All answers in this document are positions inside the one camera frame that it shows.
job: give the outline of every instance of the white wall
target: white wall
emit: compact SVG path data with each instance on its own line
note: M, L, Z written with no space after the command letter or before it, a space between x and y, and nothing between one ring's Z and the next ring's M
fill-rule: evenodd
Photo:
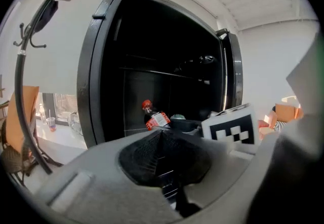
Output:
M219 15L217 16L217 26L219 29L227 28L231 33L237 35L238 31L235 27L229 23L229 21L226 19L226 17Z
M13 41L20 41L19 24L30 22L43 0L21 0L11 14L0 36L0 73L3 74L4 98L10 99L14 91L14 71L19 48ZM36 45L46 44L45 49L30 45L24 73L24 84L39 86L41 92L76 94L76 76L83 40L102 0L72 0L59 2L59 9L48 25L33 37ZM171 0L185 7L210 27L217 30L217 19L193 0Z
M286 77L307 52L318 30L317 22L293 21L240 32L243 103L254 105L258 119L264 119L282 98L294 95Z

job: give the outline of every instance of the tag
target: tag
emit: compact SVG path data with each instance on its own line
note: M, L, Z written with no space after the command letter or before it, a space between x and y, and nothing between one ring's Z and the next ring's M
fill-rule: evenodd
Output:
M167 115L165 113L159 113L156 114L155 116L153 116L147 123L146 123L146 127L148 130L152 130L152 128L154 126L158 126L158 127L164 127L165 125L167 125L168 123L170 123L169 118L167 117Z

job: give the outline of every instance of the wooden chair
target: wooden chair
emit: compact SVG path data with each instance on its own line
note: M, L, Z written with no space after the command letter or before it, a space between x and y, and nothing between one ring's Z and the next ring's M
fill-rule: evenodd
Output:
M6 172L15 175L19 183L22 186L25 186L24 185L25 174L27 176L30 175L30 172L33 169L33 167L37 165L37 161L33 158L33 156L31 156L30 149L25 141L23 143L20 153L17 152L12 146L8 144L7 137L6 137L6 126L7 126L7 120L4 121L1 129L3 151L0 155L0 160ZM35 121L31 122L30 127L31 127L31 131L33 131L33 127L35 127Z
M33 133L33 137L36 141L37 147L39 148L44 159L55 166L62 166L62 164L55 162L51 159L40 147L38 143L37 131L36 131L36 110L35 103L38 95L38 87L24 86L23 87L23 98L24 107L26 113L26 119L29 123L30 131ZM23 136L20 128L15 96L12 95L10 100L8 116L3 123L1 129L1 139L3 152L0 155L0 160L9 174L15 175L17 180L22 186L24 185L24 176L29 176L32 169L38 164L32 155L30 148Z

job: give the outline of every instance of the table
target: table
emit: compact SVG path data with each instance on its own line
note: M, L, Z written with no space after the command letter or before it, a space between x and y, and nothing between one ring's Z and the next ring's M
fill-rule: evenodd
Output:
M36 120L36 129L40 148L58 163L65 165L87 150L84 138L68 126L56 125L51 132L48 125Z

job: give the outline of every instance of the plastic cup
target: plastic cup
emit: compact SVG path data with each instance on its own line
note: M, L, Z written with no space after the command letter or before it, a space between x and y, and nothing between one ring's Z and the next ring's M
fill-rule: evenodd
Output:
M46 121L47 121L47 125L49 125L49 127L50 127L50 130L52 132L54 132L56 130L55 118L50 117L50 118L46 119Z

